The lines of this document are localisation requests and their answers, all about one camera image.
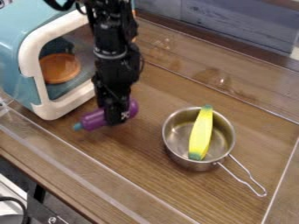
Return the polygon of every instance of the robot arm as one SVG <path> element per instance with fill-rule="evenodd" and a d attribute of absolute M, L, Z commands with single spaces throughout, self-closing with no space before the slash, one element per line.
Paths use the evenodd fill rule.
<path fill-rule="evenodd" d="M 121 124 L 130 117 L 131 86 L 142 72 L 142 55 L 133 41 L 138 24 L 131 0 L 67 0 L 65 5 L 55 0 L 45 1 L 59 11 L 67 11 L 77 4 L 82 12 L 79 2 L 86 5 L 95 39 L 97 73 L 93 82 L 98 105 L 105 109 L 106 124 Z"/>

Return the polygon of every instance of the wire handle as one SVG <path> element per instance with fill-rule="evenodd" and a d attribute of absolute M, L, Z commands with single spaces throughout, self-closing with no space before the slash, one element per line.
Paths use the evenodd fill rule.
<path fill-rule="evenodd" d="M 252 179 L 252 181 L 257 184 L 257 186 L 262 189 L 264 193 L 260 193 L 256 188 L 253 187 L 253 185 L 244 179 L 241 179 L 234 173 L 233 171 L 225 166 L 225 164 L 222 164 L 221 162 L 218 162 L 218 165 L 226 170 L 226 172 L 230 174 L 230 176 L 244 185 L 246 185 L 250 190 L 257 194 L 258 197 L 264 198 L 268 196 L 268 189 L 258 183 L 258 181 L 254 179 L 252 172 L 249 171 L 249 169 L 246 168 L 246 166 L 229 154 L 230 158 L 236 161 L 236 163 L 240 165 L 240 167 L 248 172 L 248 175 Z"/>

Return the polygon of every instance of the metal saucepan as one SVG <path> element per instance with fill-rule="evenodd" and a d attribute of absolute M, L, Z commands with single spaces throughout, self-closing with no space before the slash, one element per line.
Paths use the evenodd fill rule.
<path fill-rule="evenodd" d="M 183 108 L 170 115 L 163 124 L 163 141 L 171 159 L 178 165 L 200 172 L 206 172 L 217 166 L 221 166 L 237 181 L 252 189 L 258 197 L 266 197 L 266 188 L 256 181 L 249 169 L 230 154 L 236 145 L 237 134 L 230 120 L 216 110 L 213 112 L 213 133 L 208 156 L 202 161 L 189 159 L 190 135 L 201 110 L 201 107 Z M 230 157 L 245 169 L 250 179 L 262 189 L 262 193 L 260 193 L 252 184 L 242 180 L 224 165 L 226 157 Z"/>

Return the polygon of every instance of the wooden table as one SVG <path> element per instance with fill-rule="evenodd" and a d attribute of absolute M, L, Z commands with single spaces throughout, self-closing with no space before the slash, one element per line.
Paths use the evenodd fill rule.
<path fill-rule="evenodd" d="M 0 116 L 2 156 L 95 223 L 260 223 L 298 139 L 299 74 L 139 23 L 147 62 L 133 91 L 138 117 L 114 128 L 74 132 L 95 99 L 51 122 L 14 101 Z M 266 198 L 225 170 L 186 171 L 165 153 L 165 119 L 206 103 L 236 126 L 233 155 L 266 187 Z M 249 179 L 230 159 L 226 166 Z"/>

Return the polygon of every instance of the toy toaster oven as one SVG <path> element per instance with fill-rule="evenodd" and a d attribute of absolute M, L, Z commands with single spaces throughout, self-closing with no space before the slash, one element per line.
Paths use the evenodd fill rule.
<path fill-rule="evenodd" d="M 94 96 L 89 19 L 45 1 L 15 1 L 0 10 L 0 29 L 0 88 L 41 118 L 57 119 Z"/>

